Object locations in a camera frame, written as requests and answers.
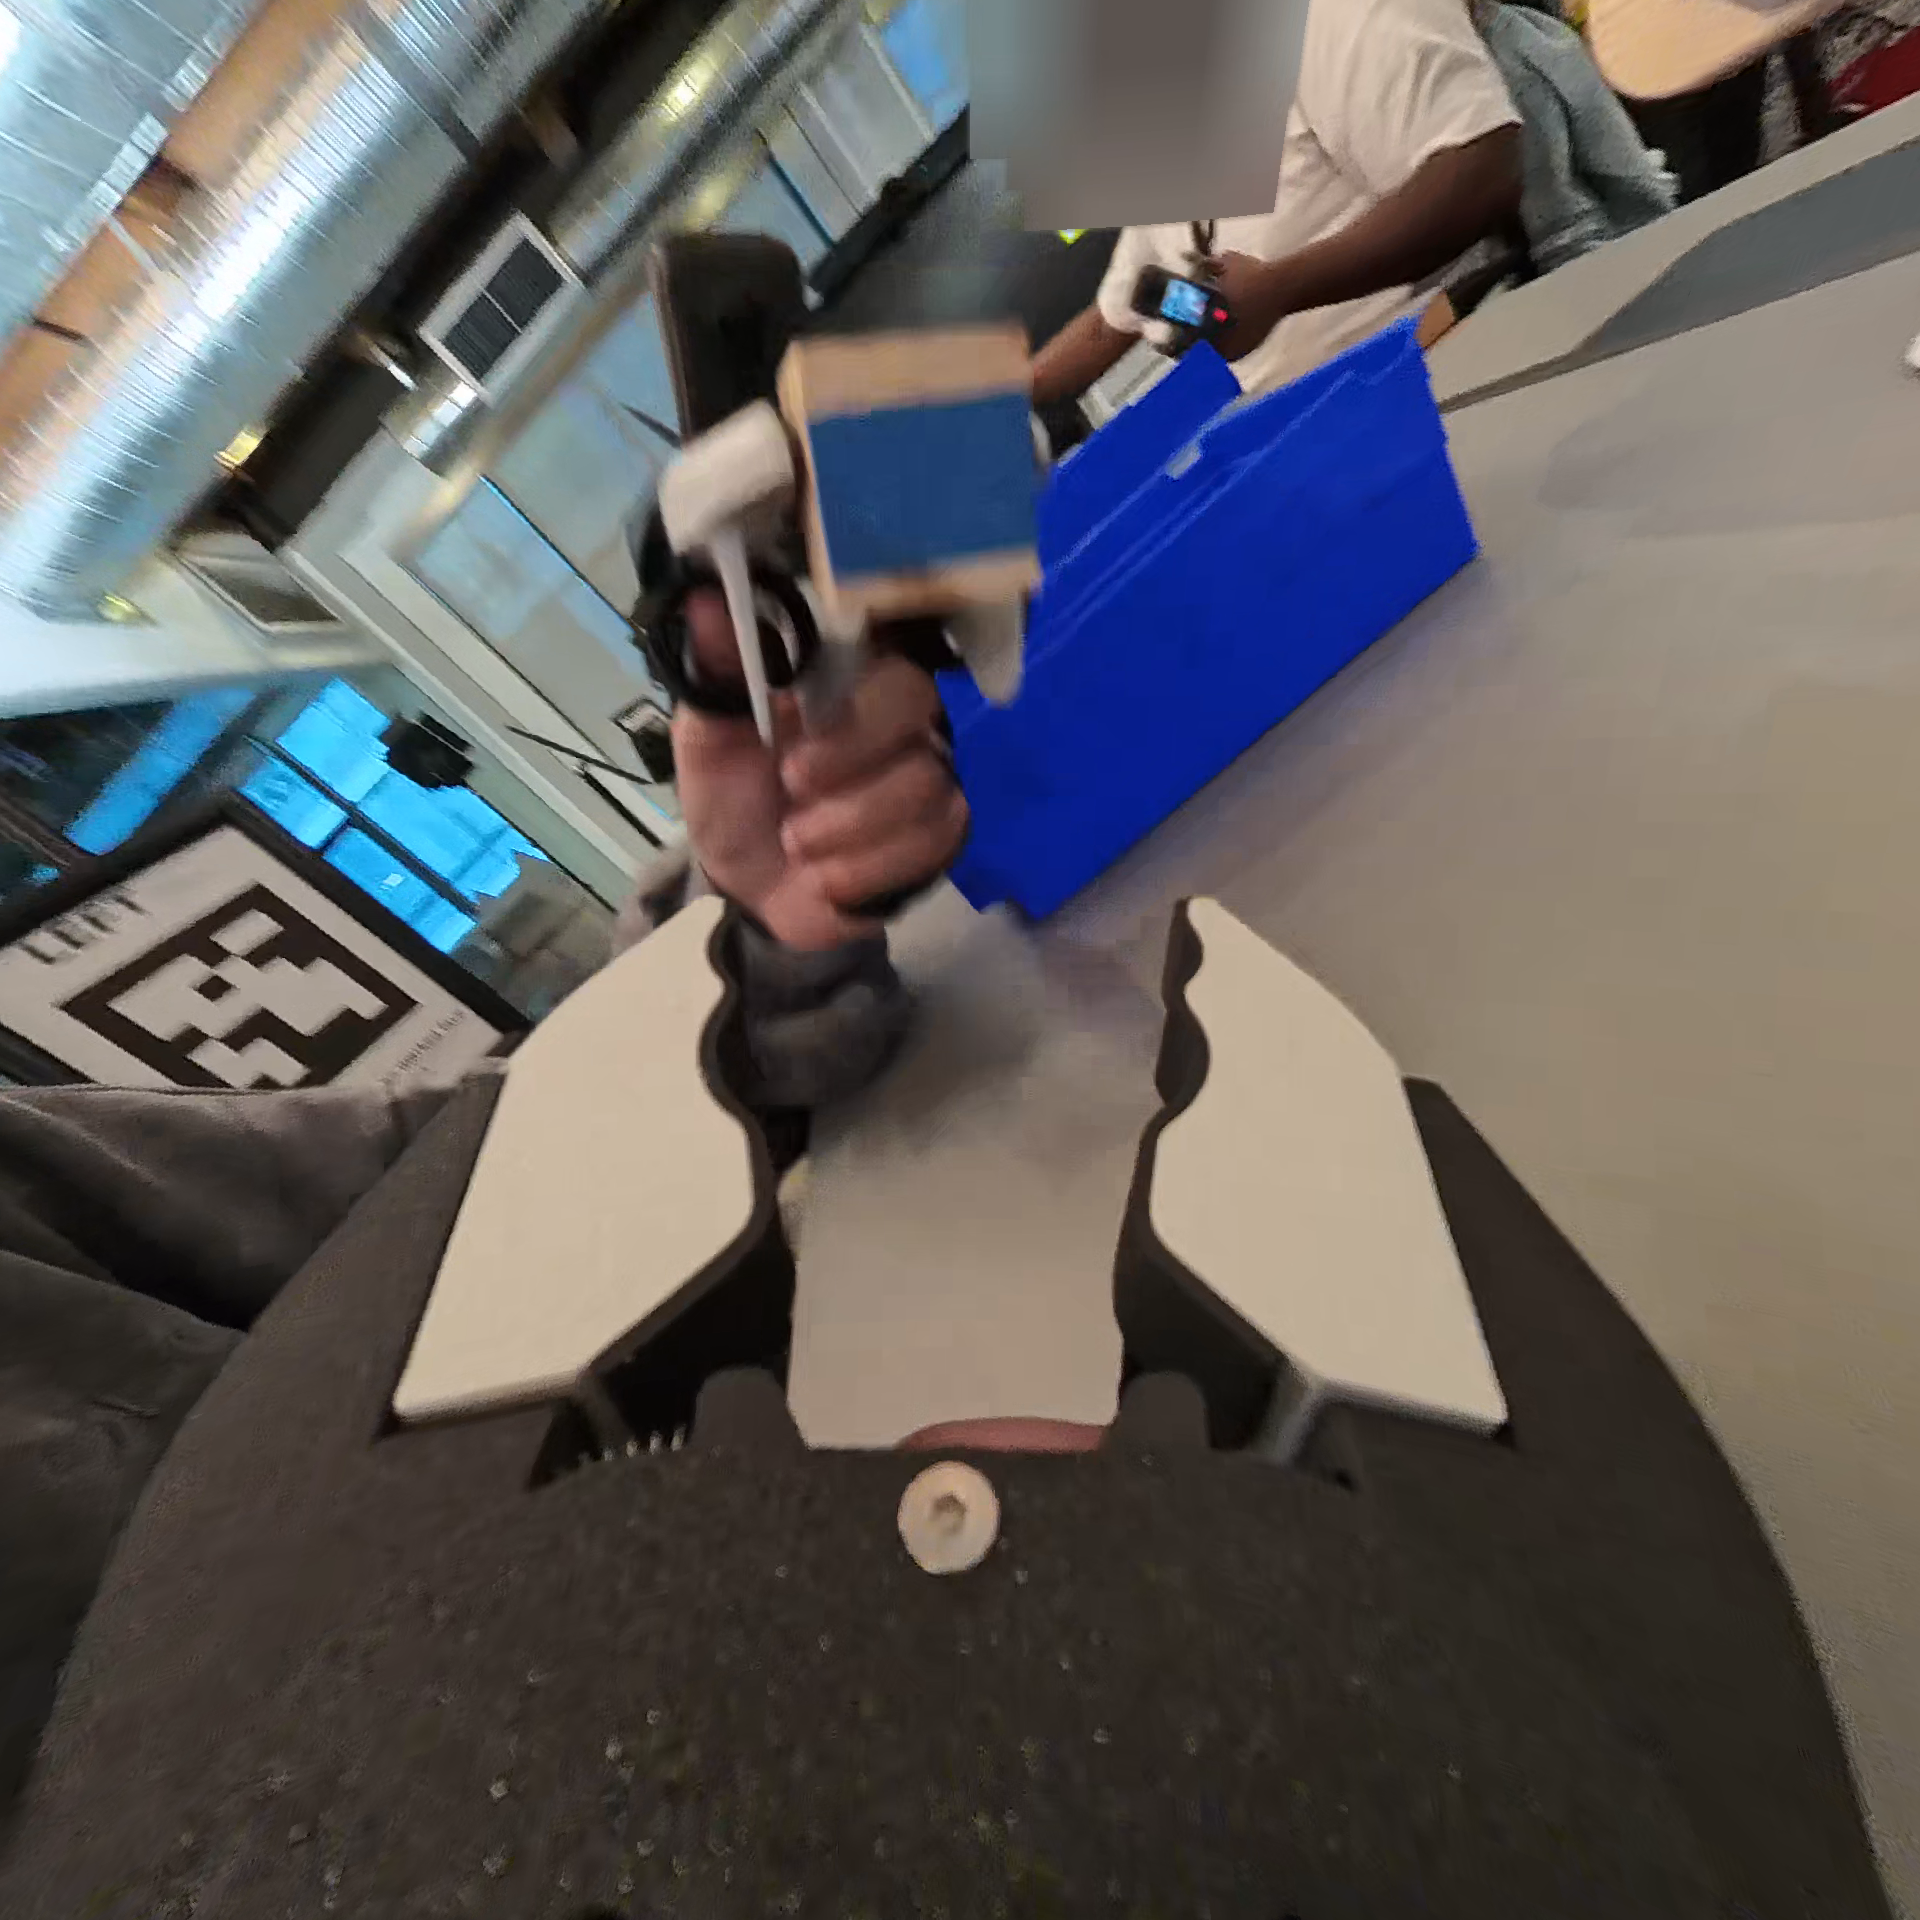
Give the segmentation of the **black and white marker board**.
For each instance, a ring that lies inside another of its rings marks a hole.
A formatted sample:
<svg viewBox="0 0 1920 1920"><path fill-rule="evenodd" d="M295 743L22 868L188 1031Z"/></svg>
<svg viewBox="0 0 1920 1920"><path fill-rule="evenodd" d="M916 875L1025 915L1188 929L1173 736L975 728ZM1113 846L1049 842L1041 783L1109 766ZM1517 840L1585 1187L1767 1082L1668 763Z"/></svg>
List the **black and white marker board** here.
<svg viewBox="0 0 1920 1920"><path fill-rule="evenodd" d="M30 1084L414 1089L530 1020L239 801L4 905L4 1054Z"/></svg>

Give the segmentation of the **person's left forearm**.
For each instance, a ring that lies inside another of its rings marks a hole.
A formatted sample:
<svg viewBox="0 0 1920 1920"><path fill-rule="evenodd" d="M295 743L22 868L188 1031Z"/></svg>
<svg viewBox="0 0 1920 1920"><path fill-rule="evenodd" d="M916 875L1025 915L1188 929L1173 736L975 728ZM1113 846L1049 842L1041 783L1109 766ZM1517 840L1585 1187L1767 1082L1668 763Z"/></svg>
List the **person's left forearm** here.
<svg viewBox="0 0 1920 1920"><path fill-rule="evenodd" d="M879 936L782 947L745 920L741 1098L782 1121L862 1091L907 995ZM183 1319L238 1332L322 1248L467 1082L295 1091L14 1089L2 1102L2 1356Z"/></svg>

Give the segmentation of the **person's left hand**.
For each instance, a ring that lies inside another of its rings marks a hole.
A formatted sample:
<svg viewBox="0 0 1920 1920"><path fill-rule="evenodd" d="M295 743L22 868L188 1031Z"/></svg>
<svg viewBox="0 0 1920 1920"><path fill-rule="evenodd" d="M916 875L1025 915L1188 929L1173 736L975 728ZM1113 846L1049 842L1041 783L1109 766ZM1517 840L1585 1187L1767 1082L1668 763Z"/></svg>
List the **person's left hand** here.
<svg viewBox="0 0 1920 1920"><path fill-rule="evenodd" d="M938 712L933 678L895 657L869 662L819 728L785 699L774 743L751 721L682 710L690 863L789 948L869 938L895 902L947 875L970 838Z"/></svg>

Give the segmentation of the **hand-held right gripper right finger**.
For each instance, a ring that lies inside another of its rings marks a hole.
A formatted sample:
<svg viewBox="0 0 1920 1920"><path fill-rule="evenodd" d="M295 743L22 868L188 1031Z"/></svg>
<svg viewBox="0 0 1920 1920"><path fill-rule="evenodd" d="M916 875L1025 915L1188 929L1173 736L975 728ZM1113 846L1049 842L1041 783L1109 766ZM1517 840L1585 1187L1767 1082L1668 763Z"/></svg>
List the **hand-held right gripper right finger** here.
<svg viewBox="0 0 1920 1920"><path fill-rule="evenodd" d="M1185 1379L1212 1449L1279 1460L1334 1409L1505 1430L1390 1051L1212 896L1173 910L1162 1009L1118 1238L1122 1382Z"/></svg>

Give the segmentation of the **white vent grille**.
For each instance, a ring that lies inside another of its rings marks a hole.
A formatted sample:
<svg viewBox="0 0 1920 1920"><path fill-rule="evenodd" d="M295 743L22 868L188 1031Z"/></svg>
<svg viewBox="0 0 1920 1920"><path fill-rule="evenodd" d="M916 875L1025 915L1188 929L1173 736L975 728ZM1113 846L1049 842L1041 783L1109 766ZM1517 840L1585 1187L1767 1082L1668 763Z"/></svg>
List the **white vent grille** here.
<svg viewBox="0 0 1920 1920"><path fill-rule="evenodd" d="M585 281L545 232L515 214L419 323L423 348L492 401L585 299Z"/></svg>

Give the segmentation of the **blue plastic bin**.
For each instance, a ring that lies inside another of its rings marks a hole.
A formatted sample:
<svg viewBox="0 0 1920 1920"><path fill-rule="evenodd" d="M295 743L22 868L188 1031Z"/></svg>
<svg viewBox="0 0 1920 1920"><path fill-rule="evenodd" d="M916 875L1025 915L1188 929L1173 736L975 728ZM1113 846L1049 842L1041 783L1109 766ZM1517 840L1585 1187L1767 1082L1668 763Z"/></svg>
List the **blue plastic bin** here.
<svg viewBox="0 0 1920 1920"><path fill-rule="evenodd" d="M1014 697L941 675L974 910L1049 920L1478 555L1414 320L1201 422L1225 376L1054 473Z"/></svg>

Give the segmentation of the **instruction board on white stand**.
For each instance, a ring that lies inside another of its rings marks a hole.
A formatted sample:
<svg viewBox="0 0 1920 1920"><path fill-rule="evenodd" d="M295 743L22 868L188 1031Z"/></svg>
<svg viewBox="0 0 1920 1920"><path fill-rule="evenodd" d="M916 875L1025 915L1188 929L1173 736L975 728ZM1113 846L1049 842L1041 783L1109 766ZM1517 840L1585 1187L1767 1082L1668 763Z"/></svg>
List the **instruction board on white stand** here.
<svg viewBox="0 0 1920 1920"><path fill-rule="evenodd" d="M1826 20L1839 3L1588 3L1599 76L1629 104L1662 104L1733 79Z"/></svg>

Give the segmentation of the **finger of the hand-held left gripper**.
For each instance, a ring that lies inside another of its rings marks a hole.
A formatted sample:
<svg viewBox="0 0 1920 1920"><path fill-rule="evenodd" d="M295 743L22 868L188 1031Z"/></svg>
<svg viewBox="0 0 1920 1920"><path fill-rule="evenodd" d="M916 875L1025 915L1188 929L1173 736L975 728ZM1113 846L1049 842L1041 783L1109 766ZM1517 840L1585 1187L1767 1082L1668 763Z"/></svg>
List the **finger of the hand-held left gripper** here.
<svg viewBox="0 0 1920 1920"><path fill-rule="evenodd" d="M660 472L670 548L709 548L727 534L779 526L801 497L801 457L779 414L732 414Z"/></svg>
<svg viewBox="0 0 1920 1920"><path fill-rule="evenodd" d="M1031 591L970 596L950 612L950 652L995 710L1014 703L1025 681L1026 618Z"/></svg>

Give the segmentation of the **grey desk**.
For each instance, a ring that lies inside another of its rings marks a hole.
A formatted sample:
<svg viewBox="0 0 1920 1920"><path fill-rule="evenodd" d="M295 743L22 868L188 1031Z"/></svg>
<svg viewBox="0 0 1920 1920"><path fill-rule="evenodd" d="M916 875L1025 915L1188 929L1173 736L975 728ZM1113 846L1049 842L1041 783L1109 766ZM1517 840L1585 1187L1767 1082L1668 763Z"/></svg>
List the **grey desk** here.
<svg viewBox="0 0 1920 1920"><path fill-rule="evenodd" d="M791 1404L891 1446L1113 1406L1171 908L1443 1086L1764 1518L1916 1916L1916 98L1430 350L1478 558L1041 929L895 929Z"/></svg>

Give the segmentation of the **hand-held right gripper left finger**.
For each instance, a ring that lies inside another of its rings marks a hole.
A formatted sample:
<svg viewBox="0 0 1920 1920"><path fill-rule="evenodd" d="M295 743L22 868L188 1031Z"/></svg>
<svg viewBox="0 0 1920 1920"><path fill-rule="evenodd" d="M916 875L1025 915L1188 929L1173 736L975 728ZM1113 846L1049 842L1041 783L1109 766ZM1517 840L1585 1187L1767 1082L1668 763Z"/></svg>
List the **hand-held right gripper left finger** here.
<svg viewBox="0 0 1920 1920"><path fill-rule="evenodd" d="M714 1377L787 1386L797 1274L764 1126L732 1086L732 956L727 908L700 898L515 1051L397 1427L561 1409L610 1457L690 1439Z"/></svg>

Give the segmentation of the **thin silver ventilation duct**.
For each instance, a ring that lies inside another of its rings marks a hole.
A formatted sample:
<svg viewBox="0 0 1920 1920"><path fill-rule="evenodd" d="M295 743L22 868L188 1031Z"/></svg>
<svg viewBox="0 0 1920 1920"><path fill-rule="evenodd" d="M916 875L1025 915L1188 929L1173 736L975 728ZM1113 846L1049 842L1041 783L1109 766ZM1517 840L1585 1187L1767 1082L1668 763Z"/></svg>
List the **thin silver ventilation duct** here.
<svg viewBox="0 0 1920 1920"><path fill-rule="evenodd" d="M474 478L509 446L613 324L653 232L787 104L860 11L858 3L722 8L539 232L579 281L573 299L521 342L516 371L490 386L477 376L434 376L401 403L387 419L401 451L452 480Z"/></svg>

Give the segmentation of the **window with blue daylight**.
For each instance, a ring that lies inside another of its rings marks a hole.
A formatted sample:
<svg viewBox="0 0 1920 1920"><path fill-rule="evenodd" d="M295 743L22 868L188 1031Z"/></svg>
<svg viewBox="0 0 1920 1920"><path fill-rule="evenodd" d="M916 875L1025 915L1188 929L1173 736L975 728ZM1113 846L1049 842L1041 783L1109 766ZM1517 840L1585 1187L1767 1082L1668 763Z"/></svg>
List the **window with blue daylight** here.
<svg viewBox="0 0 1920 1920"><path fill-rule="evenodd" d="M348 679L287 697L218 688L82 723L93 768L73 801L55 802L55 825L84 855L234 796L444 954L545 859L471 790L396 772L382 746L389 713Z"/></svg>

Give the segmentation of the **wide silver ventilation duct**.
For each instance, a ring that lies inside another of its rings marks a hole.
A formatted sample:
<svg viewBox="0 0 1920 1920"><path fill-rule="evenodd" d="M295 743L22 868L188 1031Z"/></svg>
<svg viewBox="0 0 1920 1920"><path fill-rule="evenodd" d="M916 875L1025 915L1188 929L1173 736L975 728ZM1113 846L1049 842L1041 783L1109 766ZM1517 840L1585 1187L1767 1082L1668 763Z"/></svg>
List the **wide silver ventilation duct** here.
<svg viewBox="0 0 1920 1920"><path fill-rule="evenodd" d="M573 35L572 4L267 4L102 330L4 372L4 599L86 619L214 488Z"/></svg>

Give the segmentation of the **wooden cube blue tape stripe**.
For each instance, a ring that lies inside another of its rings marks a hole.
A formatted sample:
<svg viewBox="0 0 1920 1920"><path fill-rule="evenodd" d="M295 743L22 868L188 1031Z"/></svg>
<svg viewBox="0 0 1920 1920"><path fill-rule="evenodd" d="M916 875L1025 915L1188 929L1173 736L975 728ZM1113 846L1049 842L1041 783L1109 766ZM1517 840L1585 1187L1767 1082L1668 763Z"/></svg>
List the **wooden cube blue tape stripe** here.
<svg viewBox="0 0 1920 1920"><path fill-rule="evenodd" d="M1031 361L1012 320L809 334L777 372L809 578L844 624L1007 608L1041 585Z"/></svg>

